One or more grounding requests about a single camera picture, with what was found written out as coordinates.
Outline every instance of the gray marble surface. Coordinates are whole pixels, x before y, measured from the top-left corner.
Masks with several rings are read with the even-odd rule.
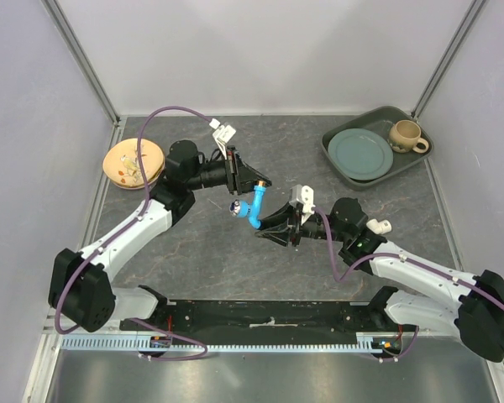
[[[453,266],[428,173],[417,165],[367,191],[346,188],[328,166],[321,136],[346,122],[344,116],[228,117],[238,130],[232,143],[243,160],[268,175],[263,213],[281,207],[296,184],[315,190],[316,204],[330,211],[340,197],[357,197],[365,212],[388,219],[388,238],[426,259]],[[124,138],[134,137],[143,118],[129,118]],[[156,118],[146,138],[165,152],[178,139],[191,139],[206,155],[215,147],[210,128],[194,117]],[[251,200],[252,195],[245,195]],[[141,202],[140,191],[110,185],[97,235],[125,219]],[[230,216],[234,199],[225,187],[196,193],[196,204],[171,230],[152,240],[123,267],[113,284],[149,285],[171,298],[368,301],[388,280],[361,272],[333,281],[327,244],[303,239],[298,250],[254,237],[245,220]],[[345,266],[341,259],[339,269]]]

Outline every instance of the beige mug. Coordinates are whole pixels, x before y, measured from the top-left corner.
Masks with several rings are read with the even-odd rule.
[[[390,129],[388,144],[397,153],[414,151],[423,154],[429,149],[429,143],[422,138],[420,126],[412,120],[400,120]]]

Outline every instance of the white plastic part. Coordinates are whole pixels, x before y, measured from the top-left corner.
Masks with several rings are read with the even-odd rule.
[[[142,288],[112,288],[116,296],[116,307],[109,321],[122,321],[129,317],[147,319],[151,316],[158,301],[155,296]]]
[[[86,258],[113,234],[127,225],[131,220],[135,220],[139,215],[144,202],[127,218],[125,218],[116,228],[98,239],[91,245],[81,249],[82,256]],[[123,266],[135,256],[151,239],[163,233],[171,227],[171,212],[165,209],[162,203],[150,200],[150,204],[142,221],[137,221],[131,228],[123,233],[118,239],[109,244],[102,254],[96,256],[92,263],[94,265],[103,264],[104,270],[108,274],[108,280],[112,283],[116,274]]]
[[[301,224],[305,223],[308,218],[313,214],[313,189],[310,186],[303,186],[301,189],[301,199],[302,199],[302,218]]]
[[[405,291],[397,291],[386,302],[385,313],[401,325],[417,325],[460,339],[459,329],[454,321],[456,311],[438,304],[426,296],[414,296]]]
[[[382,235],[383,233],[389,233],[392,230],[392,225],[390,221],[383,220],[378,222],[376,219],[371,219],[366,223],[366,227],[377,235]]]
[[[226,145],[228,144],[228,141],[234,136],[235,132],[236,130],[229,124],[223,124],[213,132],[215,143],[217,143],[217,146],[220,151],[222,151],[222,155],[225,159],[228,158],[228,156],[226,155]]]
[[[216,130],[218,126],[220,126],[220,122],[217,119],[211,119],[211,122],[209,122],[209,126],[211,126]]]
[[[424,263],[436,270],[439,270],[446,275],[452,275],[466,281],[469,284],[475,285],[474,275],[461,271],[449,269],[429,260],[423,259],[415,254],[410,254],[401,249],[393,242],[382,243],[375,253],[389,253],[396,256],[403,256],[405,259],[410,258]],[[395,258],[374,258],[370,261],[370,267],[374,275],[384,279],[394,280],[398,283],[406,285],[413,290],[429,296],[431,299],[439,303],[443,308],[448,307],[451,311],[457,311],[461,302],[460,296],[466,296],[470,293],[470,289],[462,285],[455,285],[452,281],[431,273],[409,262],[401,262],[399,257]]]

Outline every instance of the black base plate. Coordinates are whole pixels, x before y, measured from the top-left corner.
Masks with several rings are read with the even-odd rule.
[[[276,325],[260,326],[274,319]],[[357,332],[397,332],[394,322],[378,319],[366,303],[343,301],[190,301],[161,302],[148,323],[215,345],[303,345],[354,343]],[[124,331],[144,331],[122,321]],[[414,326],[404,326],[404,331]]]

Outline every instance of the gray tray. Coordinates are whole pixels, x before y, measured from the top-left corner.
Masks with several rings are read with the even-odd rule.
[[[392,178],[393,176],[399,174],[400,172],[403,172],[404,170],[409,169],[413,165],[424,161],[433,152],[433,141],[429,138],[428,134],[422,128],[422,137],[429,142],[428,152],[424,154],[414,152],[406,154],[394,153],[394,163],[392,164],[390,170],[381,178],[377,178],[372,181],[357,181],[355,179],[349,178],[339,170],[338,166],[330,158],[330,155],[328,155],[328,143],[330,143],[330,140],[332,140],[333,137],[342,130],[348,128],[365,128],[366,130],[370,130],[374,133],[379,134],[383,139],[388,139],[388,132],[390,132],[391,127],[400,120],[413,119],[397,107],[378,107],[377,109],[364,113],[363,115],[360,115],[357,118],[345,124],[342,124],[341,126],[338,126],[337,128],[333,128],[328,133],[325,133],[323,135],[323,138],[321,140],[323,152],[325,153],[328,162],[333,167],[334,172],[336,172],[336,175],[339,176],[339,179],[347,187],[355,191],[363,191],[365,189],[368,189],[372,186],[377,185],[378,183]]]

